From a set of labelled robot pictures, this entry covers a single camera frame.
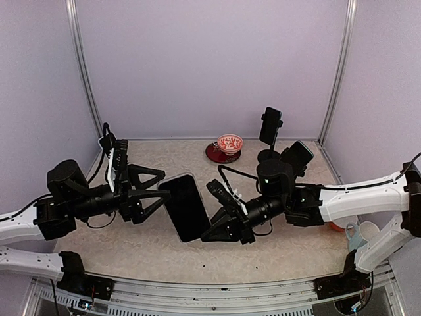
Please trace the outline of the phone pink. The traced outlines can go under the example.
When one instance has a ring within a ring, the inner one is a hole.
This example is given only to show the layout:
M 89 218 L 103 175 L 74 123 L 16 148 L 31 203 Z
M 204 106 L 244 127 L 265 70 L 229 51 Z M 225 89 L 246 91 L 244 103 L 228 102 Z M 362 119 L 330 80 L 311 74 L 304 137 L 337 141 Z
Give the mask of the phone pink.
M 193 174 L 183 173 L 164 179 L 157 184 L 159 190 L 170 192 L 164 203 L 181 242 L 200 239 L 211 227 L 197 181 Z

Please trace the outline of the phone blue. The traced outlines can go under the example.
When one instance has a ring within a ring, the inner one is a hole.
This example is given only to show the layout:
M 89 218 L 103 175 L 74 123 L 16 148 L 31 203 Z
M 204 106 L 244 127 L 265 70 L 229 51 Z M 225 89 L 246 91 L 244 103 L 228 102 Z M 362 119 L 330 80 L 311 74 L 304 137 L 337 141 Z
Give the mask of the phone blue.
M 295 176 L 304 177 L 307 165 L 313 157 L 313 152 L 302 141 L 297 140 L 282 151 L 280 161 L 290 164 Z
M 116 138 L 112 132 L 106 134 L 102 138 L 99 138 L 98 140 L 99 146 L 102 149 L 102 151 L 105 153 L 105 155 L 109 156 L 111 149 L 114 147 L 115 141 L 116 141 Z

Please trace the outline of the black pole stand clamp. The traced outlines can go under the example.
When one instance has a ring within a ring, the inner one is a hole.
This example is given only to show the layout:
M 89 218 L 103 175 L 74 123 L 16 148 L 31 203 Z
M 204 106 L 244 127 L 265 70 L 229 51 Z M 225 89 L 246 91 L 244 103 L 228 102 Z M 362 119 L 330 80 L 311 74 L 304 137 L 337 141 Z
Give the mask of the black pole stand clamp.
M 276 139 L 275 139 L 275 141 L 272 145 L 269 145 L 268 149 L 264 149 L 264 150 L 259 152 L 259 154 L 257 156 L 258 162 L 261 163 L 261 162 L 263 162 L 267 159 L 271 159 L 271 158 L 278 159 L 280 157 L 280 154 L 277 151 L 274 150 Z

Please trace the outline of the black pole stand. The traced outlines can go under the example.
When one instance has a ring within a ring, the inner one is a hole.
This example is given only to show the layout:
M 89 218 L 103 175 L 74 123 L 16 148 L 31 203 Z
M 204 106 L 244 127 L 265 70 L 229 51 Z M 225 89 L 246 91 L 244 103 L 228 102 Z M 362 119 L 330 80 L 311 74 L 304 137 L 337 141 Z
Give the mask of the black pole stand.
M 295 178 L 304 177 L 307 164 L 302 162 L 291 147 L 287 147 L 282 151 L 280 161 L 291 165 Z

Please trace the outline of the phone black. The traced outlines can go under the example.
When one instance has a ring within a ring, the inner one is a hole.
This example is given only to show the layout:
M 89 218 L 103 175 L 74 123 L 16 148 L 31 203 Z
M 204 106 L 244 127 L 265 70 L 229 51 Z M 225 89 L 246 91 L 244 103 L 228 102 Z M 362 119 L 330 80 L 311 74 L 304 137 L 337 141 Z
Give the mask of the phone black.
M 262 126 L 259 140 L 267 145 L 272 145 L 276 139 L 278 129 L 282 126 L 282 112 L 272 107 L 267 107 L 262 114 Z

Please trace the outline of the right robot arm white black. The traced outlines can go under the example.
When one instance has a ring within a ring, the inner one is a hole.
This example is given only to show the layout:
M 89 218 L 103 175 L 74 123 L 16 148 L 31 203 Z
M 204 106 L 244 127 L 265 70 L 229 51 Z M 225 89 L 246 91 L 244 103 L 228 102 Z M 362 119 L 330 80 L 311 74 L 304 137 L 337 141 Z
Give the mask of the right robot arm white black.
M 260 196 L 242 202 L 227 182 L 213 180 L 208 191 L 221 208 L 201 235 L 203 242 L 255 241 L 254 227 L 283 214 L 289 224 L 320 226 L 363 215 L 393 212 L 394 216 L 368 243 L 347 255 L 344 272 L 336 280 L 342 292 L 350 292 L 383 260 L 420 237 L 420 171 L 410 161 L 389 176 L 350 185 L 324 186 L 295 181 L 292 165 L 269 159 L 257 166 Z

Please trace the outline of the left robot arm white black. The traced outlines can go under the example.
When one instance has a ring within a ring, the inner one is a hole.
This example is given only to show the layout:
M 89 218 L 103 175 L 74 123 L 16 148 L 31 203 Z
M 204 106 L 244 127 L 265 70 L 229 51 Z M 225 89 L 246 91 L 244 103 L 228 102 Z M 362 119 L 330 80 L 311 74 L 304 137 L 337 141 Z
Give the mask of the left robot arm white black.
M 106 184 L 91 187 L 77 162 L 59 163 L 47 173 L 48 194 L 1 216 L 1 270 L 56 281 L 65 277 L 75 291 L 87 292 L 92 279 L 77 253 L 35 253 L 14 250 L 10 244 L 56 240 L 75 231 L 77 221 L 87 223 L 99 215 L 143 223 L 170 199 L 170 192 L 152 190 L 165 176 L 162 170 L 129 164 Z

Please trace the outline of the red saucer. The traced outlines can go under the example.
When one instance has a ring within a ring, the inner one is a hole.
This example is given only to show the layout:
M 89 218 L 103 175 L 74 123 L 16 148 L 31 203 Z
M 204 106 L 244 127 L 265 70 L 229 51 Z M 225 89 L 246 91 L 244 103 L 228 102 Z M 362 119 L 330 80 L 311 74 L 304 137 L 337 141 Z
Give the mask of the red saucer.
M 237 161 L 241 157 L 241 151 L 238 151 L 233 155 L 228 155 L 218 147 L 216 142 L 213 142 L 207 146 L 205 155 L 215 163 L 228 164 Z

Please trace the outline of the red patterned teacup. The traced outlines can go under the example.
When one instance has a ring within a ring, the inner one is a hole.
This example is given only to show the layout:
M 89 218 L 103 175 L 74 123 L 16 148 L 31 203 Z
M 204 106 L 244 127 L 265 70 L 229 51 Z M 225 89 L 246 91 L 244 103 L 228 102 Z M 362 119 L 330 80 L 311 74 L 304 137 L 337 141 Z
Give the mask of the red patterned teacup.
M 234 155 L 243 147 L 243 139 L 235 134 L 225 134 L 217 139 L 217 145 L 221 152 L 226 155 Z

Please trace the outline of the orange white bowl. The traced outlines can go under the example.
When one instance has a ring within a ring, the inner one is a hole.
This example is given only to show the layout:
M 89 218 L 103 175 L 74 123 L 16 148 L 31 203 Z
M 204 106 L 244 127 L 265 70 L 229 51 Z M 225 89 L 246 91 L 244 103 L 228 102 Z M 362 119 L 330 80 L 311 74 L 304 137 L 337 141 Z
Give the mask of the orange white bowl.
M 345 229 L 341 228 L 340 226 L 337 226 L 334 222 L 329 222 L 330 227 L 338 232 L 343 232 Z

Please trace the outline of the light blue mug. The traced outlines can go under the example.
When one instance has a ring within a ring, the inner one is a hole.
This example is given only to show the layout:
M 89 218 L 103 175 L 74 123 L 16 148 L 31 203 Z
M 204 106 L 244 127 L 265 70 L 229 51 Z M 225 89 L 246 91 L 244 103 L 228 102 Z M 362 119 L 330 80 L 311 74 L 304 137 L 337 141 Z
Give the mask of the light blue mug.
M 345 228 L 345 235 L 348 241 L 349 252 L 352 252 L 353 250 L 356 250 L 368 243 L 368 239 L 366 238 L 365 223 L 349 223 Z

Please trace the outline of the front aluminium rail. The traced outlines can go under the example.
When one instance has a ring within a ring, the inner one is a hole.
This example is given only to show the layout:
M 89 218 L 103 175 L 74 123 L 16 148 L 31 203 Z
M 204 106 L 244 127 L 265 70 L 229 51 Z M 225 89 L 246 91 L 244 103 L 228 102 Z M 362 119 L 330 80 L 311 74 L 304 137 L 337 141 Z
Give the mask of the front aluminium rail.
M 354 294 L 319 299 L 312 278 L 249 284 L 176 284 L 115 278 L 109 300 L 53 290 L 33 278 L 23 315 L 337 315 L 335 303 Z

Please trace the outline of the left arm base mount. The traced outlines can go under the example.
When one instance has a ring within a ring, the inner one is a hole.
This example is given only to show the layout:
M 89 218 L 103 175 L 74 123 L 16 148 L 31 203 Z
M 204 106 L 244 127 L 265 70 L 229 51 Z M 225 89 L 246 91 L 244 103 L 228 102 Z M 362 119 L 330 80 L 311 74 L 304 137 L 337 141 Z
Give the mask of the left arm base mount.
M 74 294 L 109 301 L 114 290 L 115 281 L 111 278 L 89 275 L 85 272 L 82 258 L 71 251 L 61 251 L 61 271 L 63 276 L 57 282 L 57 287 Z

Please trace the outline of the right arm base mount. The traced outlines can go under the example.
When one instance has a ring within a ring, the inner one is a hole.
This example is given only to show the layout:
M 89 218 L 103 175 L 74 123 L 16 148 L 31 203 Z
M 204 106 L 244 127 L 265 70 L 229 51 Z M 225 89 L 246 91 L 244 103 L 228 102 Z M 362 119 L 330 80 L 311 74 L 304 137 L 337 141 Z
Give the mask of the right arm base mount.
M 341 273 L 316 278 L 313 281 L 319 300 L 342 296 L 371 287 L 370 273 L 362 273 L 356 270 L 355 254 L 356 251 L 352 251 L 347 255 Z

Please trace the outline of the left aluminium frame post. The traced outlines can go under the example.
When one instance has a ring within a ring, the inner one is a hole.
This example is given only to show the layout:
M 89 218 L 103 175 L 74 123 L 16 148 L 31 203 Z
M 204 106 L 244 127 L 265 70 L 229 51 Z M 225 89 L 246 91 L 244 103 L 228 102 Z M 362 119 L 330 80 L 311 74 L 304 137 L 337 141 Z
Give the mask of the left aluminium frame post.
M 76 62 L 82 81 L 82 87 L 86 96 L 87 106 L 93 121 L 94 129 L 98 137 L 103 135 L 103 121 L 99 114 L 98 106 L 96 104 L 91 80 L 89 77 L 89 71 L 87 62 L 84 54 L 84 46 L 82 41 L 82 33 L 78 21 L 78 11 L 75 0 L 66 0 L 66 11 L 68 16 L 68 22 L 70 26 L 70 32 L 72 34 L 73 46 L 76 54 Z

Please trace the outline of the aluminium frame post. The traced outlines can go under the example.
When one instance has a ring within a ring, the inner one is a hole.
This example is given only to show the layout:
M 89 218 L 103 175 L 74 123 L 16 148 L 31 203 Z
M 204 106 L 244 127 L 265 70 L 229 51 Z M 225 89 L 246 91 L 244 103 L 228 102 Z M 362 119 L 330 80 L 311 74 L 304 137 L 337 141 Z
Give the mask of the aluminium frame post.
M 96 104 L 91 80 L 89 77 L 89 71 L 87 62 L 84 54 L 84 46 L 82 41 L 82 33 L 78 21 L 78 11 L 75 0 L 66 0 L 66 11 L 68 16 L 68 22 L 70 26 L 70 32 L 72 34 L 73 46 L 76 54 L 76 62 L 82 81 L 82 87 L 86 96 L 87 106 L 93 121 L 94 129 L 98 137 L 103 135 L 103 121 L 99 114 L 98 106 Z
M 328 132 L 334 118 L 335 108 L 337 106 L 337 100 L 341 90 L 343 77 L 345 75 L 345 69 L 347 66 L 347 59 L 349 55 L 349 48 L 351 46 L 351 39 L 353 35 L 353 28 L 355 25 L 355 17 L 357 13 L 357 0 L 348 0 L 347 10 L 345 15 L 345 24 L 343 29 L 343 35 L 341 39 L 341 45 L 339 50 L 339 57 L 335 70 L 335 76 L 333 81 L 332 90 L 330 92 L 328 100 L 328 108 L 324 116 L 321 131 L 318 136 L 318 143 L 321 147 L 326 143 Z

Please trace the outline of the right aluminium frame post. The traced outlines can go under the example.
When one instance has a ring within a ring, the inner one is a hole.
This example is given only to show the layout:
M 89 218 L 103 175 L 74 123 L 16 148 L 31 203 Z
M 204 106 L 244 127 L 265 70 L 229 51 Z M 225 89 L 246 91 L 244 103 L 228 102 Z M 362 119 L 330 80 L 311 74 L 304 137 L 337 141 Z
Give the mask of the right aluminium frame post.
M 351 46 L 351 39 L 353 35 L 353 28 L 355 25 L 355 17 L 357 13 L 357 0 L 348 0 L 347 10 L 345 15 L 345 24 L 343 29 L 343 35 L 341 39 L 341 45 L 339 50 L 339 57 L 335 70 L 335 76 L 333 81 L 332 90 L 330 92 L 328 100 L 328 108 L 324 116 L 321 131 L 318 136 L 318 143 L 321 147 L 326 143 L 328 132 L 334 118 L 335 108 L 337 106 L 337 100 L 341 90 L 343 77 L 345 75 L 345 69 L 347 66 L 347 59 L 349 55 L 349 48 Z

